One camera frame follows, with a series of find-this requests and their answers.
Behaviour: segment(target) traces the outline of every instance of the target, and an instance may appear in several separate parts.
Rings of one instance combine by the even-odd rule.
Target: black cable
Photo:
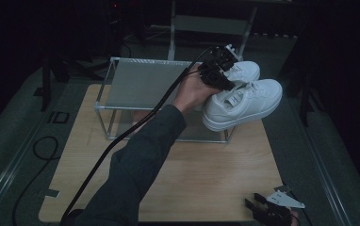
[[[294,192],[292,192],[292,190],[289,191],[289,193],[293,196],[293,198],[294,198],[296,201],[299,201],[298,198],[297,198],[297,196],[294,194]],[[304,209],[301,209],[301,210],[303,211],[303,214],[304,214],[307,222],[309,223],[309,225],[310,225],[310,226],[313,226],[312,221],[310,220],[309,216],[306,214],[306,211],[305,211]]]
[[[201,58],[203,57],[206,52],[210,51],[211,49],[213,49],[213,47],[209,47],[207,49],[205,49],[203,52],[201,52],[197,57],[195,57],[195,59],[189,64],[189,66],[187,68],[185,68],[185,70],[177,77],[177,79],[171,84],[171,86],[168,88],[168,90],[166,91],[165,95],[161,98],[161,100],[159,101],[159,103],[154,107],[153,110],[151,110],[147,116],[145,116],[142,120],[140,120],[139,122],[137,122],[135,125],[133,125],[130,129],[128,129],[127,131],[123,132],[120,136],[118,136],[115,140],[113,140],[104,150],[104,152],[102,153],[102,155],[100,156],[100,158],[98,159],[97,163],[94,165],[94,167],[91,169],[89,175],[87,176],[86,180],[83,182],[82,186],[79,188],[79,190],[77,191],[77,193],[74,195],[74,198],[72,199],[71,203],[68,205],[67,209],[65,210],[62,219],[60,221],[60,225],[64,222],[65,218],[69,215],[69,213],[71,212],[72,208],[74,207],[75,203],[77,202],[77,200],[80,198],[81,194],[83,193],[84,189],[86,188],[86,186],[89,184],[91,178],[93,177],[93,175],[95,174],[95,172],[98,170],[98,168],[101,166],[101,164],[103,163],[104,159],[106,158],[106,156],[109,154],[109,152],[113,149],[113,147],[115,147],[116,144],[118,144],[121,140],[123,140],[124,138],[126,138],[127,136],[129,136],[131,133],[133,133],[136,129],[138,129],[140,126],[142,126],[145,122],[147,122],[149,119],[151,119],[155,113],[161,108],[161,106],[163,106],[163,104],[165,104],[166,100],[169,98],[169,96],[172,94],[172,92],[176,89],[177,85],[183,80],[184,77],[186,77],[187,75],[191,74],[191,73],[195,73],[195,72],[189,72],[189,70],[192,68],[192,66],[194,66],[194,64]]]
[[[41,155],[39,155],[37,153],[37,150],[36,150],[36,146],[37,144],[39,144],[40,141],[44,140],[44,139],[47,139],[47,138],[50,138],[52,139],[54,142],[55,142],[55,148],[54,148],[54,151],[53,153],[50,155],[50,157],[42,157]],[[37,174],[30,180],[30,182],[26,185],[25,189],[22,191],[22,193],[19,195],[19,198],[16,200],[14,206],[13,206],[13,209],[12,209],[12,224],[13,226],[17,226],[17,222],[16,222],[16,211],[18,209],[18,206],[19,206],[19,203],[22,199],[22,197],[24,196],[24,194],[26,193],[26,191],[29,189],[29,187],[33,184],[33,182],[40,176],[40,174],[45,170],[45,168],[48,166],[48,164],[53,161],[53,160],[57,160],[59,159],[60,157],[55,157],[56,153],[57,153],[57,147],[58,147],[58,141],[55,137],[50,137],[50,136],[47,136],[47,137],[42,137],[38,140],[36,140],[33,144],[33,154],[36,155],[39,159],[41,160],[45,160],[45,164],[44,166],[42,166],[42,168],[39,170],[39,172],[37,172]]]
[[[129,56],[127,58],[131,58],[131,49],[130,49],[130,47],[128,45],[124,44],[124,43],[122,43],[122,45],[124,47],[126,47],[126,49],[129,51]]]
[[[301,226],[300,220],[293,214],[290,214],[292,218],[295,218],[298,221],[298,226]]]

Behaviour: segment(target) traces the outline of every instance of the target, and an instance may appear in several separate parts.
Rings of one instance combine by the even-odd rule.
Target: hand
[[[202,104],[211,95],[221,92],[220,89],[210,87],[201,80],[200,74],[197,72],[199,66],[200,64],[195,64],[189,70],[195,73],[183,78],[172,103],[183,115],[195,106]]]

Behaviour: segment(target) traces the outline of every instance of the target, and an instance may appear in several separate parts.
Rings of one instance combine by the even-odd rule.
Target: metal frame
[[[237,56],[242,60],[248,37],[251,34],[256,12],[257,7],[253,7],[248,21],[177,15],[176,3],[175,0],[173,0],[171,17],[171,43],[169,46],[168,60],[174,60],[176,51],[174,43],[175,30],[240,35],[242,36],[242,43],[237,49]]]
[[[103,96],[104,91],[106,91],[106,85],[108,85],[108,81],[110,80],[109,77],[112,75],[112,84],[113,84],[114,83],[113,78],[115,76],[120,76],[119,74],[116,74],[116,70],[119,66],[120,59],[121,59],[120,57],[112,57],[110,59],[109,68],[107,70],[105,79],[101,84],[100,91],[98,93],[97,99],[94,104],[94,110],[98,116],[98,120],[101,123],[101,127],[102,127],[102,129],[104,131],[104,135],[106,136],[107,139],[115,139],[116,137],[118,137],[119,134],[121,134],[121,133],[119,133],[119,129],[118,129],[118,131],[115,131],[116,132],[115,135],[112,134],[114,132],[113,126],[114,126],[116,117],[123,117],[123,113],[128,115],[129,113],[132,114],[134,110],[137,110],[137,109],[126,109],[125,107],[115,107],[115,106],[106,105],[106,103],[102,103],[102,96]],[[104,118],[102,116],[102,112],[106,111],[106,110],[112,111],[112,113],[111,113],[112,115],[110,116],[110,119],[108,120],[107,126],[106,126],[106,118]],[[119,119],[119,122],[120,122],[119,124],[124,123],[122,119]],[[205,128],[207,133],[212,133],[212,134],[214,133],[215,134],[214,137],[217,137],[216,139],[214,139],[214,138],[197,138],[197,137],[194,138],[194,137],[189,137],[189,136],[183,137],[182,135],[180,135],[180,137],[176,141],[228,143],[233,135],[235,128],[236,127],[233,127],[231,129],[224,130],[222,132],[211,132],[211,131],[208,131],[207,128]]]

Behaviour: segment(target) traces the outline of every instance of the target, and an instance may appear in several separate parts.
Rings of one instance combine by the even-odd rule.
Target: shoelace
[[[259,87],[258,84],[255,82],[249,82],[247,84],[247,91],[244,93],[248,97],[259,97],[259,96],[266,96],[266,91]]]
[[[259,96],[266,96],[266,91],[260,88],[259,85],[257,85],[254,82],[249,82],[241,86],[238,86],[235,89],[231,90],[230,92],[233,92],[233,95],[226,98],[225,101],[231,106],[238,105],[244,97],[253,98]]]
[[[233,67],[230,68],[230,70],[227,72],[228,73],[228,77],[241,77],[242,78],[242,69],[238,66],[238,65],[234,65]]]

